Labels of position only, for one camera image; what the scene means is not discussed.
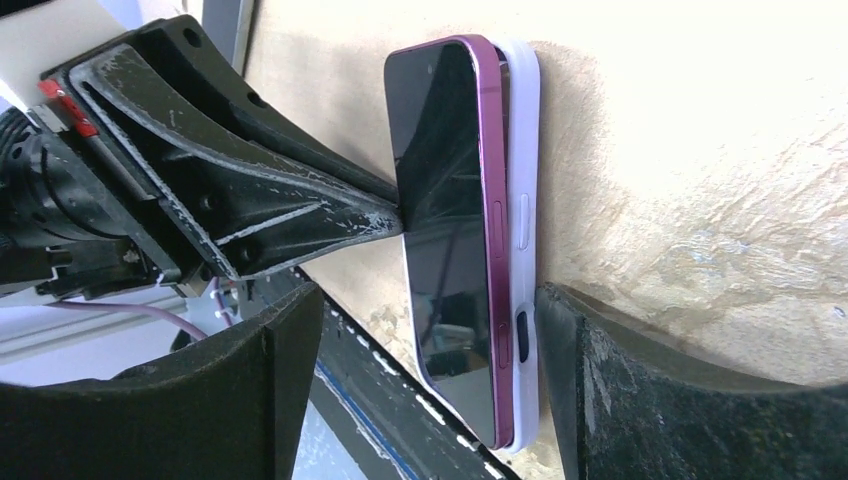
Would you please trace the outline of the purple phone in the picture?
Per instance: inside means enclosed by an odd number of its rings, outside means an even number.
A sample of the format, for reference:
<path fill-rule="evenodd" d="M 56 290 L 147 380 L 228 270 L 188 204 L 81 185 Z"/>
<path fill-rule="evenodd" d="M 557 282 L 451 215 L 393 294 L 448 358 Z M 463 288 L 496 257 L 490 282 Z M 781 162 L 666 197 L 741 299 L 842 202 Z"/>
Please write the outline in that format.
<path fill-rule="evenodd" d="M 383 80 L 417 366 L 498 449 L 514 436 L 500 60 L 452 35 L 391 53 Z"/>

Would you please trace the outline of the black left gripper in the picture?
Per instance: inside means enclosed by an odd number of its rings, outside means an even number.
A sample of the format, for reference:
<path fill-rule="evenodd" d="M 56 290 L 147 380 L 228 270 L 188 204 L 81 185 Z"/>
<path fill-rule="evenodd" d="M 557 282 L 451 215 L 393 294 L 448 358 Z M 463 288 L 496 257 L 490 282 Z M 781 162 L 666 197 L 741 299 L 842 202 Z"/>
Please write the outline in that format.
<path fill-rule="evenodd" d="M 183 291 L 200 266 L 256 279 L 400 232 L 395 188 L 265 102 L 189 15 L 40 87 L 68 129 L 1 114 L 4 301 Z"/>

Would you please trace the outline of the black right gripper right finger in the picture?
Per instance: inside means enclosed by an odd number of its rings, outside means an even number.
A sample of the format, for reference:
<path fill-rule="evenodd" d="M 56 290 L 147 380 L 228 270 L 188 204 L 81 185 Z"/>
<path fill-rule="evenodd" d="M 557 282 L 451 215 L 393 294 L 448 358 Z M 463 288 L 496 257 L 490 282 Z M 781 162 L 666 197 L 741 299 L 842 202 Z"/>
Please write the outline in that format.
<path fill-rule="evenodd" d="M 847 387 L 803 387 L 677 350 L 548 283 L 539 353 L 569 479 L 843 479 Z"/>

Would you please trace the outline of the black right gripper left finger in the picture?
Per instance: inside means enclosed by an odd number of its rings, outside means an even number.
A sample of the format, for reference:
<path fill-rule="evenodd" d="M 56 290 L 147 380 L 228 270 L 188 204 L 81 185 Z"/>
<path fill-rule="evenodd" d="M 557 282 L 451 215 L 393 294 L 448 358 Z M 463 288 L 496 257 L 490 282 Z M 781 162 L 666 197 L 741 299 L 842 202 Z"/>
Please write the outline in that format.
<path fill-rule="evenodd" d="M 5 479 L 288 479 L 322 335 L 305 283 L 109 380 L 1 388 Z"/>

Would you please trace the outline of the lavender phone case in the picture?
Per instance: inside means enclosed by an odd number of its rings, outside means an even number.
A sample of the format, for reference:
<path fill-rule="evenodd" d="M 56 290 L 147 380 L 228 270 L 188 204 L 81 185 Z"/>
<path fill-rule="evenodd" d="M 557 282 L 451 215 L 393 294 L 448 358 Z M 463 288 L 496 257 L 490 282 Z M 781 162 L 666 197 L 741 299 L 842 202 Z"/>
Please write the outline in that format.
<path fill-rule="evenodd" d="M 524 41 L 492 41 L 506 79 L 506 167 L 510 226 L 510 304 L 513 317 L 513 420 L 515 454 L 537 438 L 539 354 L 535 324 L 537 193 L 541 72 L 537 55 Z"/>

